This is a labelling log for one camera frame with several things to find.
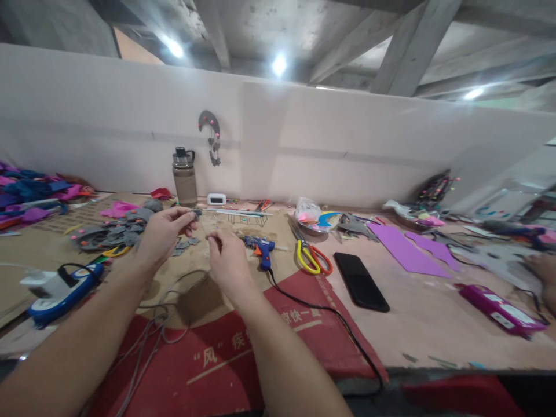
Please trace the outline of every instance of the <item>red mat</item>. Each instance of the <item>red mat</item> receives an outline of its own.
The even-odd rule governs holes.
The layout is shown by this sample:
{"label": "red mat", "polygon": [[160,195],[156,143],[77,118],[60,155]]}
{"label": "red mat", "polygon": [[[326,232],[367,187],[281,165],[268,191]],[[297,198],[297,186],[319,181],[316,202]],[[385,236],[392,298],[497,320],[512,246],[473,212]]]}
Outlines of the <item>red mat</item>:
{"label": "red mat", "polygon": [[[339,310],[387,381],[386,370],[376,352],[324,277],[299,271],[279,285],[307,302]],[[265,296],[334,379],[375,377],[336,315],[303,307],[275,288],[266,290]],[[129,349],[146,323],[141,316],[133,319],[120,352]],[[181,332],[174,330],[167,334],[172,339]],[[151,336],[145,346],[145,360],[157,335]],[[126,396],[136,361],[137,354],[134,354],[105,379],[94,398],[91,417],[116,414]],[[207,416],[263,408],[249,336],[241,317],[230,312],[212,323],[190,329],[178,343],[161,342],[125,415]]]}

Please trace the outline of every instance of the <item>purple foam sheet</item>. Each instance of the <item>purple foam sheet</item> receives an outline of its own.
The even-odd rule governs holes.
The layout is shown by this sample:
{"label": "purple foam sheet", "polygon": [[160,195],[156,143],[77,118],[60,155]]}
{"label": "purple foam sheet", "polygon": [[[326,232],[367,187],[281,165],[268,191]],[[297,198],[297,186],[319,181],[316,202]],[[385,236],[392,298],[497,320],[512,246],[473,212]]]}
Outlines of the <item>purple foam sheet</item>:
{"label": "purple foam sheet", "polygon": [[456,260],[453,258],[450,249],[448,249],[448,247],[444,243],[435,242],[432,239],[427,239],[426,237],[419,236],[413,232],[406,232],[405,236],[413,240],[421,249],[425,249],[431,252],[435,258],[446,262],[448,266],[454,271],[461,271],[461,268],[459,267]]}
{"label": "purple foam sheet", "polygon": [[417,249],[397,228],[378,224],[368,224],[368,226],[407,272],[443,278],[452,277],[439,264]]}

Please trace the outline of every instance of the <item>gray foam piece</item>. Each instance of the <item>gray foam piece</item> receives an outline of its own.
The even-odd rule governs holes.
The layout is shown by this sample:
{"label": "gray foam piece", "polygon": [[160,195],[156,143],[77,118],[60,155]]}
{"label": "gray foam piece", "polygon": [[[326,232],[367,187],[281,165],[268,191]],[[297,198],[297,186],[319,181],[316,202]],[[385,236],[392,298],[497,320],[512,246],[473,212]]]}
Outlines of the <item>gray foam piece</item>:
{"label": "gray foam piece", "polygon": [[349,232],[361,233],[362,235],[365,235],[368,240],[374,240],[375,242],[378,242],[377,236],[373,232],[371,232],[371,230],[367,227],[363,220],[358,219],[351,214],[344,215],[348,218],[349,222],[339,223],[338,228]]}
{"label": "gray foam piece", "polygon": [[108,250],[121,244],[133,246],[140,233],[145,230],[149,218],[154,214],[154,211],[143,207],[134,211],[135,213],[132,213],[130,210],[125,217],[107,224],[85,228],[83,233],[74,232],[72,236],[75,238],[72,241],[78,249],[85,251]]}
{"label": "gray foam piece", "polygon": [[198,237],[192,237],[191,239],[176,243],[172,256],[180,256],[189,246],[198,244],[199,242],[200,240]]}
{"label": "gray foam piece", "polygon": [[164,209],[164,206],[162,205],[162,202],[160,200],[147,200],[145,204],[143,204],[143,207],[145,209],[152,210],[155,213],[158,213],[159,211],[162,211]]}

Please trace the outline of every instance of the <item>person's left hand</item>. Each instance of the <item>person's left hand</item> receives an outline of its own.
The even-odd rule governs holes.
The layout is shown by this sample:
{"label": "person's left hand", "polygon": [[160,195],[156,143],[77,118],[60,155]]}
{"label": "person's left hand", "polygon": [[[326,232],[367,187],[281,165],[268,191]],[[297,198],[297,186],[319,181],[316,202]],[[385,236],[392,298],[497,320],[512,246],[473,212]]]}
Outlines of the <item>person's left hand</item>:
{"label": "person's left hand", "polygon": [[192,237],[197,230],[195,213],[190,208],[172,207],[151,216],[145,232],[134,248],[134,258],[147,267],[159,268],[172,255],[180,233]]}

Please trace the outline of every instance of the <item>ceiling light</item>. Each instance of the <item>ceiling light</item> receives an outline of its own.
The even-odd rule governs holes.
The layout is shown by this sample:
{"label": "ceiling light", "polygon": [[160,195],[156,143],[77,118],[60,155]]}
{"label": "ceiling light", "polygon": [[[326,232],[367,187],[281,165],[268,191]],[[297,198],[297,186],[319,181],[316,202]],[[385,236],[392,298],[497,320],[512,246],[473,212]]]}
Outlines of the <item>ceiling light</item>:
{"label": "ceiling light", "polygon": [[286,58],[284,58],[282,54],[279,54],[272,63],[272,70],[278,77],[281,77],[287,66]]}
{"label": "ceiling light", "polygon": [[181,49],[180,44],[176,41],[169,39],[167,45],[168,49],[170,49],[170,52],[172,52],[172,54],[174,54],[174,56],[176,56],[177,58],[181,58],[182,56],[184,56],[184,50]]}
{"label": "ceiling light", "polygon": [[464,100],[472,100],[474,98],[477,98],[481,94],[483,94],[484,91],[485,91],[485,89],[482,88],[482,87],[479,87],[478,89],[471,90],[465,96],[463,96],[463,99]]}

